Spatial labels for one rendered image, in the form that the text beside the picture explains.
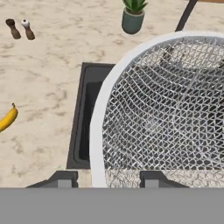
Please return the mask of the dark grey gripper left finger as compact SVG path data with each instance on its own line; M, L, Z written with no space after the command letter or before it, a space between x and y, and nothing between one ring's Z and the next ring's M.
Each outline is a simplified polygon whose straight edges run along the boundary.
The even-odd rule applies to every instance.
M56 171L49 179L28 185L28 188L77 188L78 186L77 171Z

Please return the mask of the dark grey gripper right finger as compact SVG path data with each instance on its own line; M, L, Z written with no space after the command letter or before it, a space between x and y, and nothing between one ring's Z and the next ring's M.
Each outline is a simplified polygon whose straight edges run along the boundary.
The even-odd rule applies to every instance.
M176 181L169 180L161 171L140 171L141 188L186 188Z

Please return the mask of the white mesh colander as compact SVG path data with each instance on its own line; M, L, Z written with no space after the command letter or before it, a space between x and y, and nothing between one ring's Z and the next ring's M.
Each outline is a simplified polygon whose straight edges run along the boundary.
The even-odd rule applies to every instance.
M224 188L224 33L177 31L127 52L101 85L89 156L94 187L161 174Z

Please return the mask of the dark grey sink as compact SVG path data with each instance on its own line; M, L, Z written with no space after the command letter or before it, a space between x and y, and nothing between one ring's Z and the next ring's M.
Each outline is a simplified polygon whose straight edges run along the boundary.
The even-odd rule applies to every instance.
M89 169L89 126L97 95L114 64L83 62L66 161L67 169Z

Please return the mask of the yellow banana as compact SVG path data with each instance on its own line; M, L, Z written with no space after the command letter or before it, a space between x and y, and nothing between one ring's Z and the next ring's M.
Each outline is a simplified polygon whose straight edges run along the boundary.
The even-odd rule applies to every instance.
M4 118L0 121L0 132L10 127L18 116L18 109L15 104L12 104L12 108L7 112Z

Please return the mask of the black sink faucet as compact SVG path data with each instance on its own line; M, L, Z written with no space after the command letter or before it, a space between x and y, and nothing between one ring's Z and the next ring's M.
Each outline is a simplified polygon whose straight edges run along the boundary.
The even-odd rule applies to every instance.
M176 28L176 32L180 32L184 29L185 24L187 19L189 18L189 16L191 15L196 3L198 2L198 0L189 0L187 6L185 7L185 10L178 22L177 28Z

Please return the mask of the brown white-topped salt shaker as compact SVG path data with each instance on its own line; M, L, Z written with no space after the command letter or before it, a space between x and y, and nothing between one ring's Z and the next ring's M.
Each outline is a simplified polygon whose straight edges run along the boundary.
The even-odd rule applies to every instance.
M23 19L21 21L21 25L24 27L26 37L29 40L34 40L35 39L35 35L34 35L32 29L31 29L30 22L27 19Z

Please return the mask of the brown pepper shaker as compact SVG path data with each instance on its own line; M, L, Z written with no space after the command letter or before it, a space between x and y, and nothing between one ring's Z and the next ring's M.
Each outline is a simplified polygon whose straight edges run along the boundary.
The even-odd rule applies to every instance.
M15 26L15 21L12 18L7 18L5 23L10 27L10 33L14 39L20 39L21 35Z

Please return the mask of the green plant in grey pot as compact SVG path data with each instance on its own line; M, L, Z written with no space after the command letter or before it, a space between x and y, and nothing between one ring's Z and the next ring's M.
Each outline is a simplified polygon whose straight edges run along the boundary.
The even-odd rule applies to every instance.
M144 8L148 4L146 0L122 0L124 8L122 12L122 29L130 34L138 33L144 21Z

